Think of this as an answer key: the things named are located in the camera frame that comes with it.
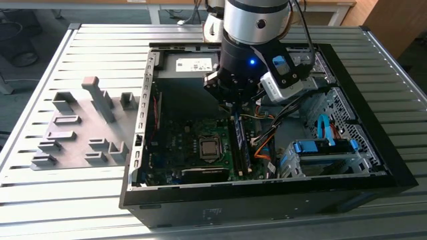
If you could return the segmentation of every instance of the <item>black computer chassis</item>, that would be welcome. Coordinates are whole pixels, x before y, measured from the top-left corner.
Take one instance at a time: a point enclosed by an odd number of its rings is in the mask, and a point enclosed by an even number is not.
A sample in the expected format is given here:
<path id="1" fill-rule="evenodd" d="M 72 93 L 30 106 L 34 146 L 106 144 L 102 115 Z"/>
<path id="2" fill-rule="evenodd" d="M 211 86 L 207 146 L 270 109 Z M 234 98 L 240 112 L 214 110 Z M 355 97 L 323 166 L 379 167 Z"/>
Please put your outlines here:
<path id="1" fill-rule="evenodd" d="M 307 48 L 303 43 L 285 47 Z M 218 48 L 220 43 L 152 43 L 156 52 L 182 47 Z M 204 226 L 255 220 L 281 220 L 299 216 L 343 213 L 374 199 L 395 195 L 418 186 L 398 150 L 357 87 L 330 44 L 315 44 L 323 55 L 338 86 L 357 115 L 375 153 L 386 165 L 387 175 L 350 178 L 318 178 L 307 181 L 272 181 L 264 184 L 219 184 L 210 187 L 166 187 L 128 191 L 130 161 L 119 207 L 130 210 L 148 228 Z"/>

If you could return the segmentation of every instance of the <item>slotted table surface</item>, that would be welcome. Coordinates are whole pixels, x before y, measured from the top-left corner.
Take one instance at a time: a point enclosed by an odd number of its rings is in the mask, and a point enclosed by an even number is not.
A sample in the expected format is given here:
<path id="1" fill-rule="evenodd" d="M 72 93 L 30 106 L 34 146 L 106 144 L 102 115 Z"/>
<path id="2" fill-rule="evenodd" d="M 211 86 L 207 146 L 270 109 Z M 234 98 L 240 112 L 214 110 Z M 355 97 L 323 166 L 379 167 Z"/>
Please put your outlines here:
<path id="1" fill-rule="evenodd" d="M 83 24 L 68 30 L 0 154 L 0 239 L 317 239 L 427 238 L 427 98 L 379 45 L 358 27 L 311 27 L 333 44 L 358 88 L 399 150 L 419 186 L 351 212 L 277 221 L 150 230 L 119 209 L 124 168 L 32 171 L 58 91 L 98 76 L 111 97 L 140 95 L 150 42 L 200 42 L 196 25 Z M 289 42 L 305 42 L 303 28 Z"/>

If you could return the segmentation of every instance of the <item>black trash bin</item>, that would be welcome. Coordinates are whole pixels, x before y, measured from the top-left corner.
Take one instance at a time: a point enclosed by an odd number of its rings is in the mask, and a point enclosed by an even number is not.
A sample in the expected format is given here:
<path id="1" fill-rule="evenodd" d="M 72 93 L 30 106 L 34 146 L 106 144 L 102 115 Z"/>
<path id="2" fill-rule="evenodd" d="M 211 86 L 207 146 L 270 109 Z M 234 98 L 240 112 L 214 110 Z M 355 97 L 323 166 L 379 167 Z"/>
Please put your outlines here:
<path id="1" fill-rule="evenodd" d="M 24 33 L 32 37 L 43 32 L 36 14 L 31 9 L 2 9 L 10 22 L 19 23 Z"/>
<path id="2" fill-rule="evenodd" d="M 23 26 L 16 22 L 0 23 L 0 55 L 15 67 L 26 67 L 39 59 Z"/>

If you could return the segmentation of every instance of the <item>open computer tower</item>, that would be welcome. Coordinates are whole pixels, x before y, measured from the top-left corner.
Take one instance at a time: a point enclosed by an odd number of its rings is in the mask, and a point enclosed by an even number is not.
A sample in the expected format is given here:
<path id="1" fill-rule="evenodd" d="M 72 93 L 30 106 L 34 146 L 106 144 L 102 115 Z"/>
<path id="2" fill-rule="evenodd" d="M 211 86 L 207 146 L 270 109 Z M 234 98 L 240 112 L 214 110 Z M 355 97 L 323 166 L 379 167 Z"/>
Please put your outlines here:
<path id="1" fill-rule="evenodd" d="M 146 226 L 342 213 L 418 185 L 331 45 L 315 45 L 315 67 L 303 84 L 310 89 L 327 81 L 334 87 L 310 96 L 285 119 L 274 166 L 271 159 L 255 158 L 252 140 L 281 108 L 267 99 L 231 116 L 204 89 L 220 44 L 150 47 L 119 204 Z M 307 60 L 306 44 L 285 47 L 295 63 Z M 329 124 L 319 124 L 319 116 Z M 329 127 L 334 147 L 319 137 Z"/>

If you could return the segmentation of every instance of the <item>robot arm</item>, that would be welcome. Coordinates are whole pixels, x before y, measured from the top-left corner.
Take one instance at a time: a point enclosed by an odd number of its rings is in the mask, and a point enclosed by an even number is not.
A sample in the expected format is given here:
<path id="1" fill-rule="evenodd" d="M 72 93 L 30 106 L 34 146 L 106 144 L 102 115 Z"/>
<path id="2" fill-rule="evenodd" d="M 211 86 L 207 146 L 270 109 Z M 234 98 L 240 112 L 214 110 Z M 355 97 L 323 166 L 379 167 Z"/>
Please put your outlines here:
<path id="1" fill-rule="evenodd" d="M 260 79 L 263 92 L 279 103 L 290 96 L 275 97 L 275 90 L 287 89 L 310 74 L 313 64 L 295 65 L 281 43 L 291 18 L 293 0 L 226 0 L 220 63 L 204 78 L 204 89 L 234 111 L 263 95 Z"/>

